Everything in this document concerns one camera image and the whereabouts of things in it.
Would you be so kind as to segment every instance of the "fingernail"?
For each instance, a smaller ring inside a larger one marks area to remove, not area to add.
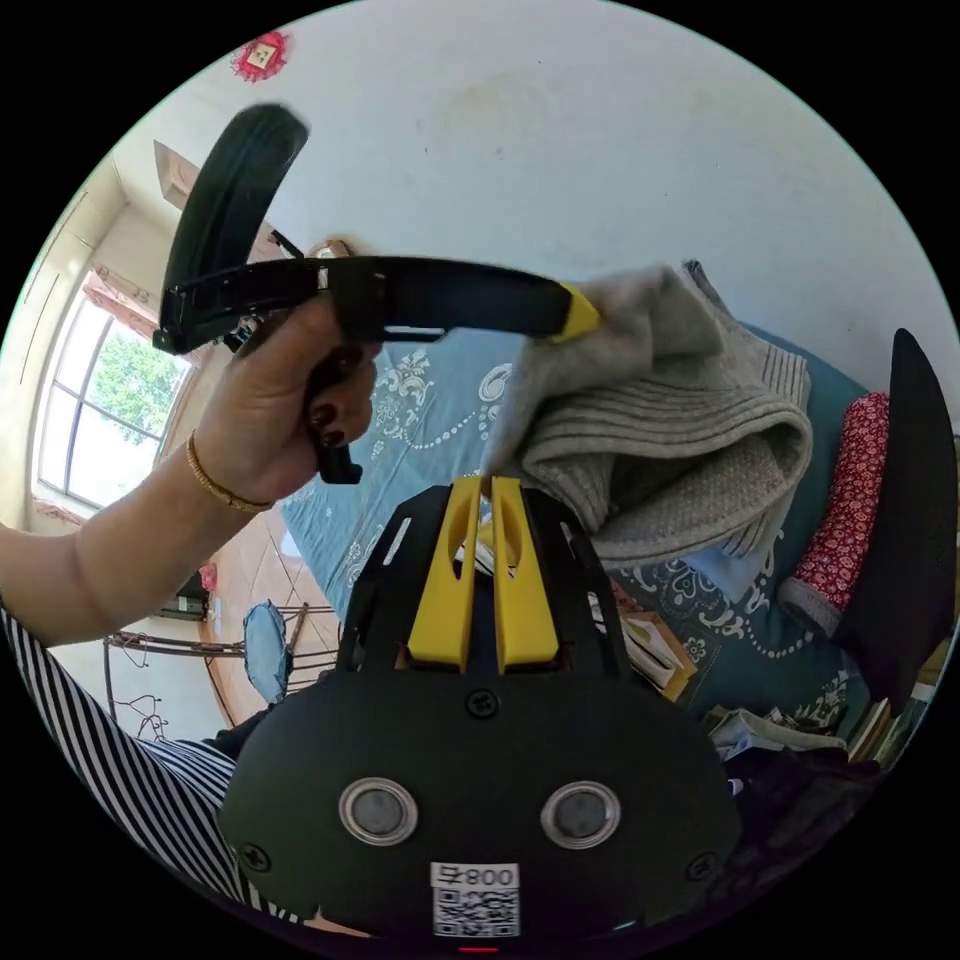
[[[320,446],[325,449],[330,447],[339,447],[343,443],[344,436],[343,433],[339,430],[331,430],[329,433],[325,433],[320,437]]]
[[[310,414],[310,426],[316,430],[323,430],[324,427],[329,427],[336,419],[337,408],[331,403],[325,403]]]
[[[337,357],[337,366],[340,368],[341,373],[349,373],[360,364],[362,359],[363,348],[351,344],[350,346],[341,348],[340,354]]]

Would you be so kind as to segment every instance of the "blue bedsheet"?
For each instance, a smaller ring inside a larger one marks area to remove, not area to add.
[[[387,345],[369,431],[351,447],[355,486],[319,478],[282,504],[304,562],[341,618],[364,561],[397,506],[476,473],[520,346],[512,334],[458,330],[439,343]]]
[[[394,509],[424,487],[479,469],[519,345],[514,336],[458,331],[426,347],[384,349],[373,422],[352,448],[363,480],[355,487],[315,480],[282,505],[307,566],[341,617]],[[697,663],[681,699],[696,715],[717,704],[757,713],[776,706],[826,721],[866,698],[841,652],[805,634],[776,602],[777,586],[796,566],[826,507],[844,412],[866,392],[823,361],[796,352],[807,357],[811,373],[813,462],[747,595],[731,603],[682,561],[616,576],[643,607],[664,618]]]

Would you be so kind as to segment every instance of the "window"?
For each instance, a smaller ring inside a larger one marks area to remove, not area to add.
[[[82,294],[68,315],[40,427],[37,479],[98,510],[153,469],[191,365]]]

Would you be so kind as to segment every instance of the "black and white striped sleeve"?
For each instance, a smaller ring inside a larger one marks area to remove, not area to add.
[[[204,744],[130,736],[2,606],[0,620],[50,736],[110,818],[194,883],[296,922],[247,883],[220,834],[232,761]]]

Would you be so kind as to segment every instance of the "screw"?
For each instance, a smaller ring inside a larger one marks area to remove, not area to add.
[[[715,853],[701,853],[687,865],[687,879],[694,883],[706,880],[717,869],[717,862]]]
[[[467,697],[467,713],[478,720],[494,716],[498,709],[497,698],[489,690],[474,690]]]
[[[240,859],[254,873],[266,873],[270,869],[270,858],[252,843],[245,843],[240,848]]]

